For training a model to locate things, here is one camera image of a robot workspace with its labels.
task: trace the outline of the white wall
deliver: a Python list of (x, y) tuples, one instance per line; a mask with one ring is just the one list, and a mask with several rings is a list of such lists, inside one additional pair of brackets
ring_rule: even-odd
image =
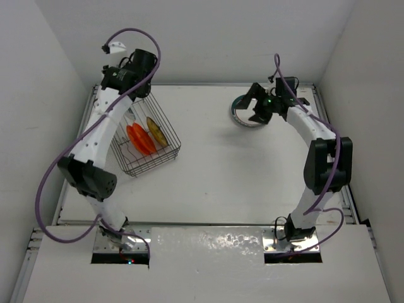
[(393, 302), (404, 302), (403, 16), (403, 0), (359, 0), (320, 86), (330, 120), (353, 140), (352, 191)]
[[(36, 0), (86, 86), (105, 64), (100, 46), (122, 27), (150, 32), (164, 82), (264, 81), (273, 54), (285, 74), (318, 81), (355, 0)], [(125, 34), (130, 47), (154, 51)]]
[[(36, 188), (77, 134), (87, 91), (33, 0), (0, 9), (0, 302), (9, 302), (32, 228)], [(61, 188), (52, 176), (47, 222)]]

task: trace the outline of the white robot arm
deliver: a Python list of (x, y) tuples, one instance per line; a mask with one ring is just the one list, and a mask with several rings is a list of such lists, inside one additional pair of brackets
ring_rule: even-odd
[[(289, 82), (289, 87), (294, 88), (295, 95), (295, 78), (289, 77), (285, 81)], [(314, 233), (318, 216), (333, 193), (349, 184), (352, 168), (352, 141), (348, 137), (341, 138), (340, 160), (333, 172), (328, 191), (320, 199), (321, 191), (331, 175), (336, 135), (326, 125), (312, 118), (313, 111), (306, 99), (300, 98), (305, 110), (297, 103), (280, 78), (276, 79), (275, 93), (276, 95), (272, 95), (258, 83), (253, 83), (248, 93), (240, 99), (235, 108), (247, 109), (251, 99), (256, 99), (255, 115), (249, 118), (250, 121), (268, 124), (273, 114), (279, 114), (296, 129), (309, 147), (304, 167), (306, 188), (299, 204), (288, 216), (285, 224), (286, 240), (300, 241)]]
[(116, 201), (109, 197), (114, 192), (117, 178), (104, 171), (110, 143), (119, 123), (136, 97), (145, 98), (150, 92), (150, 80), (129, 96), (122, 98), (108, 111), (113, 101), (141, 81), (154, 67), (157, 58), (145, 50), (136, 49), (121, 67), (126, 57), (126, 48), (120, 42), (109, 44), (110, 63), (104, 66), (104, 78), (98, 90), (95, 108), (86, 129), (92, 127), (102, 116), (100, 124), (80, 141), (67, 157), (62, 157), (57, 166), (71, 186), (86, 197), (94, 212), (101, 215), (107, 227), (121, 230), (127, 218), (118, 209)]

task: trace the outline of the wire basket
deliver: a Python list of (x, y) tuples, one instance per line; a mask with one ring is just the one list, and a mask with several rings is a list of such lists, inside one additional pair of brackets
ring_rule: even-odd
[[(150, 133), (146, 118), (151, 117), (167, 139), (168, 146), (162, 147)], [(148, 133), (156, 146), (156, 153), (145, 156), (141, 154), (129, 140), (126, 126), (136, 122)], [(144, 99), (135, 100), (125, 113), (112, 139), (111, 149), (121, 170), (132, 177), (136, 177), (147, 170), (175, 159), (181, 147), (181, 142), (171, 123), (152, 93)]]

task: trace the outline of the white floor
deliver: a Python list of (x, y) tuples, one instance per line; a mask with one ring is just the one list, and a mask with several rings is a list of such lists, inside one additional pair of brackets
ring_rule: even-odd
[[(85, 228), (49, 229), (71, 238)], [(319, 238), (333, 228), (318, 227)], [(69, 245), (45, 237), (24, 302), (389, 302), (364, 225), (345, 225), (316, 264), (264, 264), (256, 227), (154, 228), (149, 270), (90, 264), (94, 237)]]
[[(308, 148), (279, 116), (263, 129), (235, 125), (230, 104), (248, 88), (153, 87), (182, 147), (177, 159), (136, 179), (120, 172), (109, 153), (106, 169), (118, 175), (112, 197), (130, 221), (268, 224), (295, 208), (304, 189)], [(311, 88), (300, 88), (298, 96), (315, 107)], [(336, 194), (327, 206), (341, 203)], [(68, 187), (61, 221), (87, 222), (94, 216), (85, 199)], [(325, 213), (318, 223), (337, 224), (339, 216)]]

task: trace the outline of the metal plate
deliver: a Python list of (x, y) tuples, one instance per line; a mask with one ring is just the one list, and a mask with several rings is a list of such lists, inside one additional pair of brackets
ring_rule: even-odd
[[(144, 238), (147, 243), (150, 243), (152, 241), (152, 228), (151, 227), (142, 227), (142, 228), (136, 228), (129, 226), (129, 228), (132, 228), (136, 235), (141, 236)], [(147, 253), (147, 248), (146, 244), (141, 240), (141, 239), (134, 239), (136, 241), (136, 246), (134, 247), (134, 251), (131, 251), (131, 253), (140, 253), (144, 254)], [(95, 241), (94, 241), (94, 247), (93, 247), (93, 253), (94, 254), (113, 254), (119, 253), (119, 246), (115, 245), (112, 243), (107, 237), (103, 236), (101, 234), (100, 229), (97, 230), (97, 234), (95, 236)]]
[[(49, 230), (68, 238), (87, 228)], [(324, 239), (334, 229), (319, 225), (317, 236)], [(134, 294), (138, 302), (389, 302), (364, 225), (344, 225), (321, 246), (322, 263), (293, 265), (264, 264), (259, 227), (155, 227), (152, 231), (150, 269), (90, 264), (95, 230), (68, 246), (45, 237), (25, 302), (85, 302), (95, 296), (98, 303), (115, 302), (117, 297), (133, 302)], [(233, 239), (241, 235), (258, 242), (234, 245)]]
[[(276, 234), (282, 238), (285, 233), (283, 232), (283, 225), (276, 227)], [(263, 230), (263, 249), (265, 253), (289, 253), (290, 251), (301, 251), (305, 248), (311, 247), (318, 243), (317, 233), (314, 233), (310, 238), (299, 242), (288, 242), (286, 240), (278, 241), (275, 239), (275, 228), (270, 226)], [(319, 253), (320, 247), (316, 246), (302, 254)]]

